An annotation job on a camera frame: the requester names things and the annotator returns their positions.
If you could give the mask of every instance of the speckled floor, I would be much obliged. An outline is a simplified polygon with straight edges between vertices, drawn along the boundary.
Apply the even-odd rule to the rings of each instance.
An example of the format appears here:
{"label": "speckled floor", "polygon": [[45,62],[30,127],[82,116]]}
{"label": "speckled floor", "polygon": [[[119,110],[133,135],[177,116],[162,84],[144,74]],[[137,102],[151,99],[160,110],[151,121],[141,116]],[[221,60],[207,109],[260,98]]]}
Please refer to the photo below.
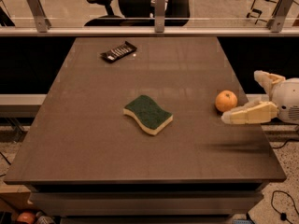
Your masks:
{"label": "speckled floor", "polygon": [[[289,139],[298,139],[299,134],[295,131],[295,125],[269,124],[262,125],[262,128],[270,142],[271,147],[281,147]],[[0,151],[13,162],[21,142],[11,142],[14,132],[8,126],[0,127]],[[284,147],[275,149],[280,164],[287,175],[283,183],[270,183],[263,189],[264,198],[253,209],[249,215],[255,224],[282,224],[288,221],[280,220],[280,213],[286,213],[289,223],[299,223],[299,213],[294,205],[299,208],[299,141],[290,141]],[[4,175],[9,165],[0,157],[0,175]],[[3,183],[3,176],[0,177],[0,184]],[[245,215],[236,215],[233,219],[245,219]]]}

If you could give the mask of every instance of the sponge scouring pad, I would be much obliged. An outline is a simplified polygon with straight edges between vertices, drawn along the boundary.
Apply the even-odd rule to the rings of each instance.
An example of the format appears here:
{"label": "sponge scouring pad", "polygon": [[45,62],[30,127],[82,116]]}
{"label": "sponge scouring pad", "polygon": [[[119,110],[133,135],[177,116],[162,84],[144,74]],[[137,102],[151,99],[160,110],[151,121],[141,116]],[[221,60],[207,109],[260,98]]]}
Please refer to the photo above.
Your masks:
{"label": "sponge scouring pad", "polygon": [[125,106],[123,114],[135,119],[141,129],[151,135],[156,135],[173,120],[173,115],[162,110],[147,95],[140,95]]}

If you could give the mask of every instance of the orange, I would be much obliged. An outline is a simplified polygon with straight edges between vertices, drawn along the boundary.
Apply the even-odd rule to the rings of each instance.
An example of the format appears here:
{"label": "orange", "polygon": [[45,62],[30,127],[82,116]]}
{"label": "orange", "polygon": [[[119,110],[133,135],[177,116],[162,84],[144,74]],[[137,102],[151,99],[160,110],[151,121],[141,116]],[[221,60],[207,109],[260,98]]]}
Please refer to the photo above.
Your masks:
{"label": "orange", "polygon": [[220,112],[229,111],[237,105],[237,98],[232,91],[220,92],[215,100],[215,106]]}

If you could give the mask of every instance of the chair armrest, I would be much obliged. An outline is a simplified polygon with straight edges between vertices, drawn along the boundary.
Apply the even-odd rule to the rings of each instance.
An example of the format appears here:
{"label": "chair armrest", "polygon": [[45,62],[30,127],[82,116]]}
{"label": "chair armrest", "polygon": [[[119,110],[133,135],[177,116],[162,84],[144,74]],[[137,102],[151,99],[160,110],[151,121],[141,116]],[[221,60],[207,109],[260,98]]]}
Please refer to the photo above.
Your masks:
{"label": "chair armrest", "polygon": [[98,4],[102,6],[109,6],[113,0],[87,0],[90,4]]}

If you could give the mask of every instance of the table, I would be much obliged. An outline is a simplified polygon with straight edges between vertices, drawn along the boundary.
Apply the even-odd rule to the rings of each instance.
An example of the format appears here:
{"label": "table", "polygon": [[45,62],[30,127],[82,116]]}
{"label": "table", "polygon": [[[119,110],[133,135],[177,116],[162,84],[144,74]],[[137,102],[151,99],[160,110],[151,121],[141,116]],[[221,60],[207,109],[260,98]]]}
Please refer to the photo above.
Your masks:
{"label": "table", "polygon": [[[222,90],[247,101],[215,37],[77,38],[5,181],[64,217],[247,212],[286,176],[260,125],[221,122]],[[174,116],[156,136],[122,114],[141,94]]]}

